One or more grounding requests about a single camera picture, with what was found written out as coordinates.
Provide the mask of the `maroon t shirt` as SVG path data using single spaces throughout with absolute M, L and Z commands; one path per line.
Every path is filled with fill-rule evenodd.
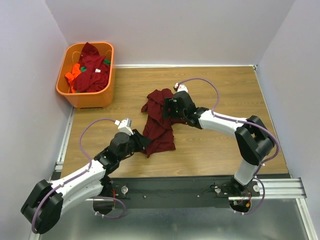
M 156 89 L 147 95 L 147 102 L 141 108 L 141 112 L 147 114 L 142 135 L 151 140 L 148 147 L 142 151 L 148 158 L 154 153 L 176 149 L 172 125 L 185 124 L 186 122 L 182 119 L 163 117 L 165 99 L 172 97 L 173 93 L 170 89 Z

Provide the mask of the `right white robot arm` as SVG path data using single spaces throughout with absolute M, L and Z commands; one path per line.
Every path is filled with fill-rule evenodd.
M 184 90 L 164 99 L 163 117 L 183 120 L 188 126 L 217 131 L 236 139 L 242 162 L 225 187 L 228 193 L 235 196 L 247 192 L 248 185 L 261 166 L 275 158 L 280 150 L 277 138 L 259 117 L 231 117 L 209 108 L 196 107 Z

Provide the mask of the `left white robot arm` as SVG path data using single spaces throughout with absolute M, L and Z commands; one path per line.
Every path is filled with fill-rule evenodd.
M 136 129 L 132 134 L 118 132 L 109 146 L 84 167 L 58 180 L 37 182 L 20 210 L 31 223 L 32 232 L 48 232 L 62 214 L 88 198 L 107 197 L 111 191 L 111 185 L 106 182 L 108 175 L 121 161 L 145 150 L 150 143 L 151 139 Z

